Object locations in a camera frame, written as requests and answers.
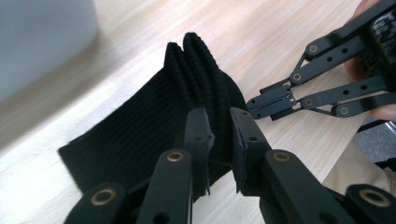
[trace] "light wood grain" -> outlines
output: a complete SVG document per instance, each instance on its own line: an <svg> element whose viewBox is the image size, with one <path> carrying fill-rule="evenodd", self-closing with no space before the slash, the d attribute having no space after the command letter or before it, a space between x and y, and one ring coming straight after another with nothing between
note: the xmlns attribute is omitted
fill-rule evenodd
<svg viewBox="0 0 396 224"><path fill-rule="evenodd" d="M287 77L310 41L343 25L358 0L95 1L100 31L74 60L0 105L0 223L61 223L81 194L57 149L88 131L162 68L166 44L196 32L246 100ZM296 95L347 83L342 67ZM322 181L361 125L299 112L258 120L273 148ZM263 223L233 176L194 205L193 223Z"/></svg>

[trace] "black knit fabric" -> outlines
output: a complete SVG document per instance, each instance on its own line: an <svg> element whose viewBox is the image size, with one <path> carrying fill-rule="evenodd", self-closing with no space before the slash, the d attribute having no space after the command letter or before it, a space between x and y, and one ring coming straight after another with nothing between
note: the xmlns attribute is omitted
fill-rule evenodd
<svg viewBox="0 0 396 224"><path fill-rule="evenodd" d="M230 170L230 106L246 109L242 93L219 70L199 36L186 34L183 48L169 43L161 71L111 115L60 149L82 191L104 182L129 188L149 178L158 157L183 132L187 113L197 107L205 108L216 136L209 155L211 184Z"/></svg>

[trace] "white object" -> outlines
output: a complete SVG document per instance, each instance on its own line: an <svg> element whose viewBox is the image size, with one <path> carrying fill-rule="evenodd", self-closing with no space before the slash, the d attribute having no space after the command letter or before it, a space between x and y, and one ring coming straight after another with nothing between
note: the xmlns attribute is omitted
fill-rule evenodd
<svg viewBox="0 0 396 224"><path fill-rule="evenodd" d="M92 0L0 0L0 103L87 48Z"/></svg>

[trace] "black plastic part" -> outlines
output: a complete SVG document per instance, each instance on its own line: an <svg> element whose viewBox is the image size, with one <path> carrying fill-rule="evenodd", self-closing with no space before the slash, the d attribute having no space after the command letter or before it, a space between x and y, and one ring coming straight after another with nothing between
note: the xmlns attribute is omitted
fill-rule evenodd
<svg viewBox="0 0 396 224"><path fill-rule="evenodd" d="M290 82L295 86L299 86L359 55L365 50L365 48L366 46L361 38L359 36L355 36L346 43L343 43L329 52L317 57L311 63L294 70L290 75Z"/></svg>
<svg viewBox="0 0 396 224"><path fill-rule="evenodd" d="M396 91L395 6L394 0L380 1L343 27L308 44L289 78L260 90L261 95L247 102L247 109L253 118L271 116L272 120L276 120L303 109L347 118L367 111L366 107L373 109L378 107L373 107L375 104L382 105L385 102L383 99L387 97L351 103L348 106L357 107L349 108L350 113L346 113L346 105L343 106L343 113L337 109L341 108L338 106L341 102L355 97L377 91ZM302 85L353 57L358 57L365 63L367 77L371 78L311 94L303 99L293 98L293 87ZM303 60L309 63L301 66ZM322 105L335 106L327 111L319 108Z"/></svg>
<svg viewBox="0 0 396 224"><path fill-rule="evenodd" d="M370 185L352 185L346 190L346 209L358 223L396 223L396 198Z"/></svg>
<svg viewBox="0 0 396 224"><path fill-rule="evenodd" d="M191 223L191 209L191 155L181 149L165 151L155 166L136 223Z"/></svg>
<svg viewBox="0 0 396 224"><path fill-rule="evenodd" d="M388 122L388 120L378 119L378 120L375 120L373 122L361 125L356 133L364 132L366 130L372 129L372 128L374 128L376 126L379 126L381 124L384 124L386 122Z"/></svg>
<svg viewBox="0 0 396 224"><path fill-rule="evenodd" d="M105 183L87 190L69 213L66 224L111 224L124 218L126 202L124 186Z"/></svg>
<svg viewBox="0 0 396 224"><path fill-rule="evenodd" d="M254 119L265 118L279 110L284 110L296 105L290 91L290 86L271 86L269 89L261 90L261 95L247 102L247 109Z"/></svg>
<svg viewBox="0 0 396 224"><path fill-rule="evenodd" d="M288 219L279 206L278 202L271 202L264 197L260 197L260 211L265 223L287 224Z"/></svg>
<svg viewBox="0 0 396 224"><path fill-rule="evenodd" d="M349 118L378 108L382 105L391 104L396 104L396 92L371 96L364 99L336 105L332 108L332 111L338 118Z"/></svg>
<svg viewBox="0 0 396 224"><path fill-rule="evenodd" d="M387 81L382 76L375 76L359 82L353 82L328 91L307 95L301 100L301 107L313 109L334 102L341 102L355 97L387 89Z"/></svg>
<svg viewBox="0 0 396 224"><path fill-rule="evenodd" d="M334 45L349 39L356 33L361 32L361 30L367 29L367 27L378 17L378 15L392 10L395 3L396 2L394 0L379 1L379 3L368 8L357 18L345 24L343 27L309 43L306 46L305 55L308 59L312 59L329 51Z"/></svg>
<svg viewBox="0 0 396 224"><path fill-rule="evenodd" d="M211 132L204 108L192 110L187 116L184 149L192 157L193 196L204 196L209 190L208 155L215 135Z"/></svg>
<svg viewBox="0 0 396 224"><path fill-rule="evenodd" d="M303 163L288 151L268 151L262 177L268 180L266 184L273 190L288 223L355 223ZM266 213L265 207L262 215L265 221L274 219Z"/></svg>
<svg viewBox="0 0 396 224"><path fill-rule="evenodd" d="M142 181L136 186L128 189L128 208L129 208L129 223L136 223L137 217L140 213L140 208L142 206L143 201L145 200L146 192L149 188L150 178Z"/></svg>
<svg viewBox="0 0 396 224"><path fill-rule="evenodd" d="M265 152L271 150L253 117L244 110L231 108L233 120L233 176L236 191L244 196L260 196L262 175L260 167Z"/></svg>

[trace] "black fabric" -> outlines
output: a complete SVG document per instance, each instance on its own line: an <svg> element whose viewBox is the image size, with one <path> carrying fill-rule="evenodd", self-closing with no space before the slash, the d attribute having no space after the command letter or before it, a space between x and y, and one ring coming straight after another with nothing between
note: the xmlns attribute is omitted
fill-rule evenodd
<svg viewBox="0 0 396 224"><path fill-rule="evenodd" d="M111 115L59 150L82 191L103 182L130 188L149 178L158 157L184 130L187 113L197 107L206 109L216 136L209 155L210 183L230 170L230 106L246 110L245 100L199 36L186 34L183 48L169 43L161 71Z"/></svg>
<svg viewBox="0 0 396 224"><path fill-rule="evenodd" d="M378 161L375 163L379 168L389 168L393 172L396 172L396 158L387 159L386 161Z"/></svg>

